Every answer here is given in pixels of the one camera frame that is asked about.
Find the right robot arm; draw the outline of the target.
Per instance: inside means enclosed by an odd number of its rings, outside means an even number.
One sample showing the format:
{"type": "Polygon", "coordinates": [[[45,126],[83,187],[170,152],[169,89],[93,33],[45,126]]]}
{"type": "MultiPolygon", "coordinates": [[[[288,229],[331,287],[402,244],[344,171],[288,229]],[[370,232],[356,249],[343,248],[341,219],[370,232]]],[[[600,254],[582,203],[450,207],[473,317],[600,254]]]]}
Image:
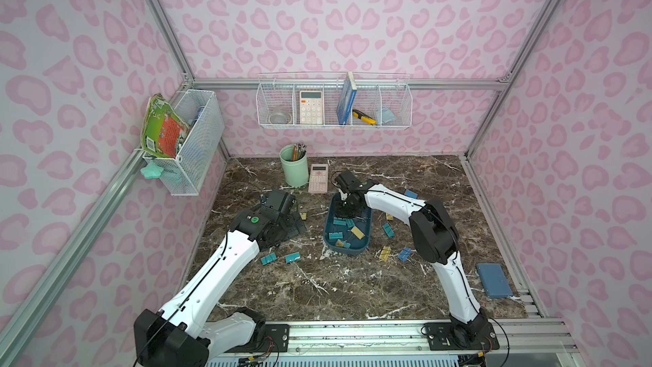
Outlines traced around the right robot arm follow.
{"type": "Polygon", "coordinates": [[[458,231],[441,200],[421,200],[395,192],[373,180],[361,181],[351,171],[337,175],[340,217],[363,209],[392,215],[409,226],[417,253],[436,270],[446,294],[453,334],[472,342],[489,325],[487,313],[473,295],[458,247],[458,231]]]}

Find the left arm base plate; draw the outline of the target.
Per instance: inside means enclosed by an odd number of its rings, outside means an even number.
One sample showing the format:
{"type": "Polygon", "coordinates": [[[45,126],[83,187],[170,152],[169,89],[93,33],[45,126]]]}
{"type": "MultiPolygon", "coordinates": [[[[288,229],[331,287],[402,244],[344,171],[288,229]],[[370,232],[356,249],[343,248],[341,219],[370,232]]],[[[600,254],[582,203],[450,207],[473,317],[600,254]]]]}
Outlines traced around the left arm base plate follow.
{"type": "Polygon", "coordinates": [[[289,347],[290,326],[287,324],[265,324],[257,328],[251,340],[241,346],[231,348],[227,353],[286,353],[289,347]]]}

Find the teal binder clip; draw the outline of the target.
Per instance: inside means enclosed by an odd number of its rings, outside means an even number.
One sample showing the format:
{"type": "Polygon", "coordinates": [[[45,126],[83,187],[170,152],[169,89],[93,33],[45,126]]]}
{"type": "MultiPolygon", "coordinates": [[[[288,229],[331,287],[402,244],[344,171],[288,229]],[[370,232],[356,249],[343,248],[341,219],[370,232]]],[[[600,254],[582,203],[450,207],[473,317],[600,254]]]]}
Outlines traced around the teal binder clip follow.
{"type": "Polygon", "coordinates": [[[390,224],[385,223],[382,226],[382,228],[385,231],[385,234],[387,235],[388,238],[392,238],[395,235],[395,233],[394,233],[394,231],[392,229],[392,226],[390,226],[390,224]]]}
{"type": "Polygon", "coordinates": [[[264,256],[263,258],[261,258],[261,264],[262,264],[263,266],[265,266],[265,265],[268,265],[268,264],[270,264],[270,263],[273,263],[273,262],[275,262],[275,261],[277,261],[277,260],[278,260],[278,258],[277,258],[277,256],[276,256],[276,254],[275,254],[275,253],[271,253],[271,254],[268,254],[267,256],[264,256]]]}

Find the blue binder clip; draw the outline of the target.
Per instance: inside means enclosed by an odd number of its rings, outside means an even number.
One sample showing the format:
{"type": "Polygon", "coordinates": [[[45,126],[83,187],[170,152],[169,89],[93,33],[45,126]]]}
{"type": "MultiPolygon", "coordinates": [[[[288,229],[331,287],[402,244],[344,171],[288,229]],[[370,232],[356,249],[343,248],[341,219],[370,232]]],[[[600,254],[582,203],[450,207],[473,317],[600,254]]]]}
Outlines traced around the blue binder clip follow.
{"type": "Polygon", "coordinates": [[[405,247],[405,248],[404,248],[404,249],[403,249],[403,250],[398,254],[397,257],[398,257],[398,259],[399,259],[401,262],[405,263],[405,262],[407,262],[407,260],[409,260],[409,258],[411,257],[412,253],[413,253],[413,250],[412,250],[411,248],[409,248],[409,247],[405,247]]]}

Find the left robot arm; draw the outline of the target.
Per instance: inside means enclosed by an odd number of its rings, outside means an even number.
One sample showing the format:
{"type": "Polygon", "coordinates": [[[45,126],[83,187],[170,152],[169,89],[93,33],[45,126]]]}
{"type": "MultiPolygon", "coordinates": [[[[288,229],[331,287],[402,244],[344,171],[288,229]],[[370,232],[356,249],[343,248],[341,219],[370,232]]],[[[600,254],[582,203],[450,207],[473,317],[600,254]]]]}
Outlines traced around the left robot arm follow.
{"type": "Polygon", "coordinates": [[[227,352],[251,353],[260,362],[281,351],[285,331],[267,328],[265,317],[252,309],[238,308],[217,322],[209,317],[260,251],[305,231],[294,204],[295,197],[282,190],[263,194],[234,219],[222,243],[180,292],[158,311],[139,314],[133,326],[135,365],[204,366],[227,352]]]}

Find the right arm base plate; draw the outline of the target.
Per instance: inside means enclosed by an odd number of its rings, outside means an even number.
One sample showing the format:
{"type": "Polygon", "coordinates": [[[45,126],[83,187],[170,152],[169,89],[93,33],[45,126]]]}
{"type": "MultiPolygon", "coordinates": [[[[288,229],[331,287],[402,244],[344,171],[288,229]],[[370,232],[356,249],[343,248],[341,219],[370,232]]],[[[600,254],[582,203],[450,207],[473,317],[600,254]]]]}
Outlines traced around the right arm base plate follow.
{"type": "Polygon", "coordinates": [[[453,322],[426,323],[420,330],[431,351],[499,350],[501,345],[491,323],[468,327],[453,322]]]}

